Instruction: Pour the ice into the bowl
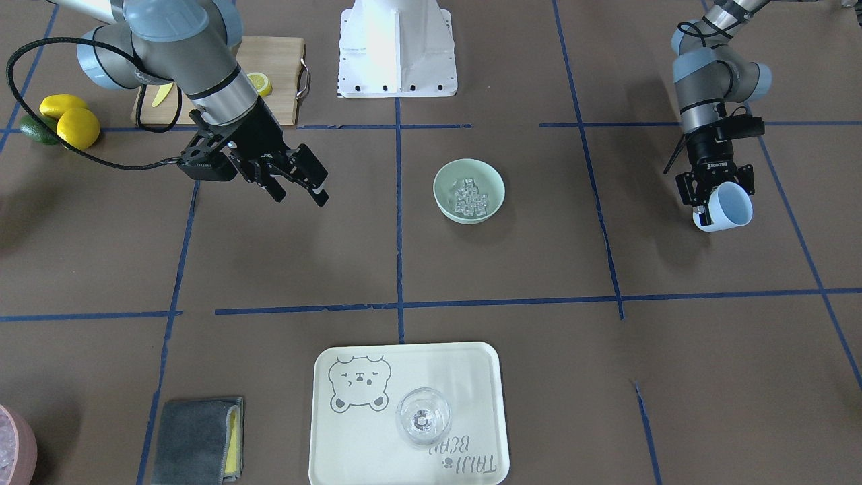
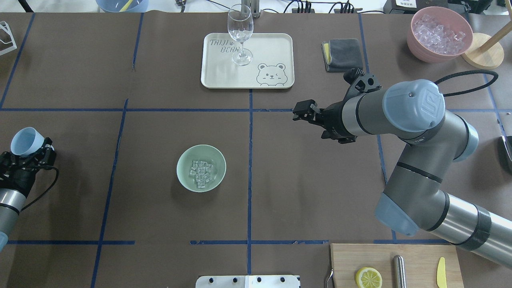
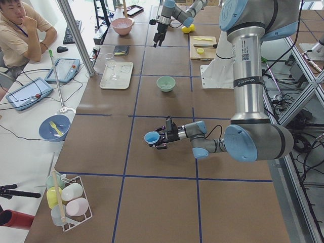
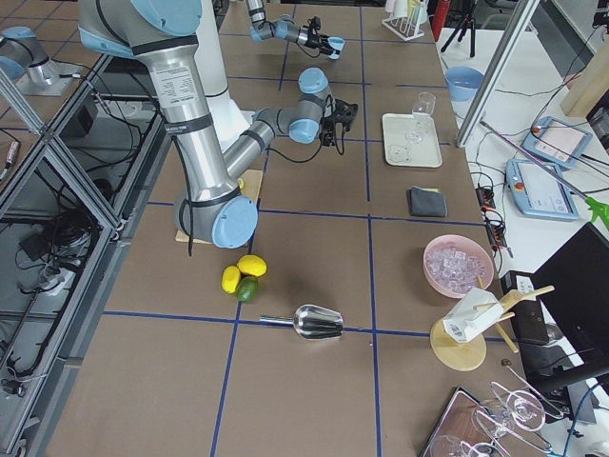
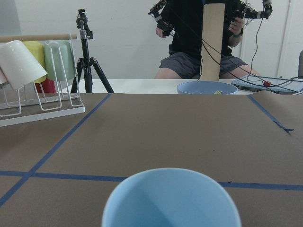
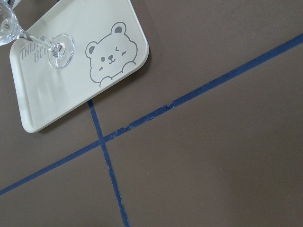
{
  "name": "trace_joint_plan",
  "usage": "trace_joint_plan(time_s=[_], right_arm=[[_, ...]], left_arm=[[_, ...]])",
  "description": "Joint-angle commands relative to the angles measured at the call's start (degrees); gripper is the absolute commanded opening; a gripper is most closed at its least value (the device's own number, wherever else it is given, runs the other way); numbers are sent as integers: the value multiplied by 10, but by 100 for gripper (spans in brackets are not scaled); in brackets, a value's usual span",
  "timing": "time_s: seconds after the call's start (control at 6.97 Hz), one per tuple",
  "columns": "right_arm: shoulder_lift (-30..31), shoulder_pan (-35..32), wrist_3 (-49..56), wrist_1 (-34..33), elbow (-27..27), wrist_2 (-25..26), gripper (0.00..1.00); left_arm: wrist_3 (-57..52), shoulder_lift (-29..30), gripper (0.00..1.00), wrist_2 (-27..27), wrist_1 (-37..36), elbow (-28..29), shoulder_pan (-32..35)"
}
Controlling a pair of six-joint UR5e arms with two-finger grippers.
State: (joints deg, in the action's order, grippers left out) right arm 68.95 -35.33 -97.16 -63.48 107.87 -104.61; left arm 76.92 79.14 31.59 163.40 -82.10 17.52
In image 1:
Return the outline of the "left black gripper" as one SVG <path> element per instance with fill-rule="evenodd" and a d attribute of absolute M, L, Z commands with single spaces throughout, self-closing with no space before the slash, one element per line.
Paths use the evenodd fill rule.
<path fill-rule="evenodd" d="M 748 196 L 754 195 L 754 168 L 751 164 L 738 166 L 733 157 L 733 140 L 715 141 L 712 125 L 702 126 L 683 134 L 677 143 L 676 154 L 687 151 L 690 171 L 676 176 L 681 202 L 692 208 L 694 221 L 702 227 L 713 224 L 709 199 L 712 191 L 725 181 L 739 185 Z"/>

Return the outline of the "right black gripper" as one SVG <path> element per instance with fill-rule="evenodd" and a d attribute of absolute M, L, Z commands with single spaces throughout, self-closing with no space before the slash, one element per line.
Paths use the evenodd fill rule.
<path fill-rule="evenodd" d="M 198 130 L 221 135 L 227 141 L 224 153 L 234 163 L 238 174 L 255 182 L 274 202 L 281 203 L 286 190 L 267 170 L 255 168 L 253 160 L 275 159 L 272 165 L 284 171 L 284 178 L 304 187 L 319 207 L 326 206 L 329 194 L 324 185 L 329 172 L 308 145 L 300 144 L 292 150 L 286 146 L 281 125 L 262 98 L 256 98 L 247 113 L 228 124 L 207 123 L 198 108 L 190 112 L 190 118 Z"/>

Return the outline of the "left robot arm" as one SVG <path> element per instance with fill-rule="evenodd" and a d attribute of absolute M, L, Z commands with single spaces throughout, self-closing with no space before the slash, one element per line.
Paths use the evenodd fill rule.
<path fill-rule="evenodd" d="M 766 123 L 746 104 L 769 92 L 772 71 L 746 61 L 730 43 L 764 6 L 717 1 L 701 18 L 680 22 L 672 36 L 682 135 L 665 172 L 686 153 L 690 169 L 676 176 L 677 190 L 693 223 L 707 233 L 745 226 L 754 215 L 754 169 L 735 162 L 733 142 L 764 135 Z"/>

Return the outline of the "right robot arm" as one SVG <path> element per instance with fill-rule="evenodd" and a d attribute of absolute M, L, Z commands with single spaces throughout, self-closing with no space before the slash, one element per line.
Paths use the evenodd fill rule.
<path fill-rule="evenodd" d="M 327 170 L 310 148 L 284 143 L 282 126 L 235 58 L 243 25 L 229 1 L 61 1 L 102 22 L 84 34 L 77 58 L 96 85 L 131 90 L 175 83 L 192 104 L 197 134 L 173 163 L 191 179 L 240 176 L 277 202 L 278 178 L 319 206 Z"/>

